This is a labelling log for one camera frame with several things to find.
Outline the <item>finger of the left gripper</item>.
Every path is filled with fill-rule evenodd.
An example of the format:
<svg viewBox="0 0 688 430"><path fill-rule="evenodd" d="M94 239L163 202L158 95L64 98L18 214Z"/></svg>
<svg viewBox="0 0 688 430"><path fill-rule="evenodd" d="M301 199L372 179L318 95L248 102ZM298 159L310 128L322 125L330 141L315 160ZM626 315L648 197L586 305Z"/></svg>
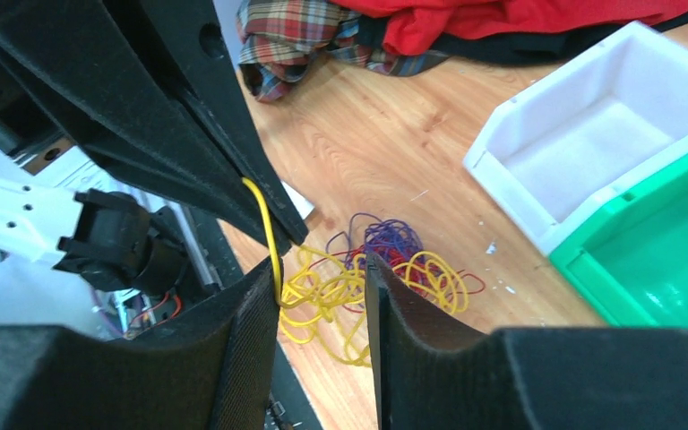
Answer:
<svg viewBox="0 0 688 430"><path fill-rule="evenodd" d="M309 232L268 160L211 1L106 1L119 29L147 72L176 100L228 161L226 192L251 203L235 222L263 240L258 203L243 178L262 192L280 247L300 245Z"/></svg>
<svg viewBox="0 0 688 430"><path fill-rule="evenodd" d="M235 227L252 205L224 190L227 159L147 72L105 2L0 1L8 152L62 134L114 178Z"/></svg>

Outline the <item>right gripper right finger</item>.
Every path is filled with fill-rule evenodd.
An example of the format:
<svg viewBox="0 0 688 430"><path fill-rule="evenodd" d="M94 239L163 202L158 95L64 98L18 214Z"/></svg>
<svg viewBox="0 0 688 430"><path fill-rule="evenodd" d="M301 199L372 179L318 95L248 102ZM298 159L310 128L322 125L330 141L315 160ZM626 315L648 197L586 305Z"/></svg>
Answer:
<svg viewBox="0 0 688 430"><path fill-rule="evenodd" d="M483 333L366 259L382 429L688 429L688 330Z"/></svg>

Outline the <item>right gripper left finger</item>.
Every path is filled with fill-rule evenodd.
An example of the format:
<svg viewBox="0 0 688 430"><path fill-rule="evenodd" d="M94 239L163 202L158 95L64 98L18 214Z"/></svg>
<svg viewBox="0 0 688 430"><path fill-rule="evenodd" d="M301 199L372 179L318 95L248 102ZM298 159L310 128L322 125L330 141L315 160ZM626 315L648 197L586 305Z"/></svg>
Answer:
<svg viewBox="0 0 688 430"><path fill-rule="evenodd" d="M0 429L210 429L236 309L212 296L133 340L0 326Z"/></svg>

